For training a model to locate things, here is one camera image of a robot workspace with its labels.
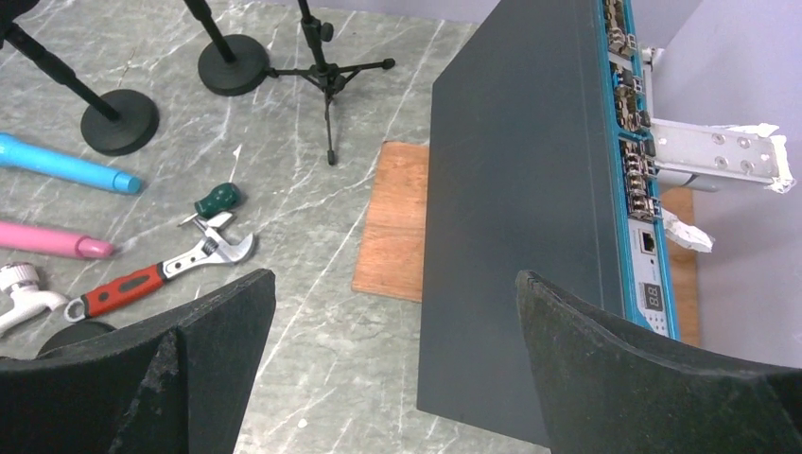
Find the blue toy microphone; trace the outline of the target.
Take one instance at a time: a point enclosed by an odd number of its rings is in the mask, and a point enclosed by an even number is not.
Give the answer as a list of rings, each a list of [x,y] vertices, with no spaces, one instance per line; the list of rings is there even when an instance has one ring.
[[[121,194],[138,194],[143,182],[123,170],[40,148],[1,134],[1,166],[15,167]]]

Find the black front microphone stand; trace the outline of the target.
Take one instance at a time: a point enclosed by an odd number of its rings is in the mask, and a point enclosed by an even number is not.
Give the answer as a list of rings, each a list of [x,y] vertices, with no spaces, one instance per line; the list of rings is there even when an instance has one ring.
[[[94,320],[72,323],[50,337],[38,352],[37,358],[44,358],[50,352],[64,346],[97,338],[115,330],[116,328],[108,323]]]

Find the black stand for pink microphone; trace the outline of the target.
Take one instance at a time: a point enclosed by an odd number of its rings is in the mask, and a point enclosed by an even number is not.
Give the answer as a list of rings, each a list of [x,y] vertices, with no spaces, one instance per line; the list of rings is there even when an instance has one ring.
[[[97,94],[75,71],[25,32],[15,20],[32,10],[36,1],[1,3],[1,43],[10,44],[42,72],[88,104],[80,121],[80,132],[93,150],[106,156],[123,156],[144,147],[155,135],[160,114],[148,96],[130,89]]]

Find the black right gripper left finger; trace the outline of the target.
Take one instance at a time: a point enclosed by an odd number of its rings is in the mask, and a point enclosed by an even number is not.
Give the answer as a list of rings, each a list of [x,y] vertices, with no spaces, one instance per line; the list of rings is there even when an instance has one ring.
[[[230,453],[276,308],[253,271],[193,302],[1,361],[5,453]]]

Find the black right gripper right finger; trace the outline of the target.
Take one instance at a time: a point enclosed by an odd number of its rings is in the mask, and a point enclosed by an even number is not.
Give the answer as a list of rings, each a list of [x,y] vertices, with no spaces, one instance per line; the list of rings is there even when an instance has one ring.
[[[554,453],[797,453],[801,372],[697,348],[539,274],[519,320]]]

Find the pink toy microphone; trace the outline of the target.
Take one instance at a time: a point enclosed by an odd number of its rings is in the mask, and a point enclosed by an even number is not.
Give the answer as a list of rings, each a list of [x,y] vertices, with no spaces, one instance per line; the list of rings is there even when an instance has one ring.
[[[105,259],[114,253],[112,243],[91,236],[5,221],[1,247],[77,259]]]

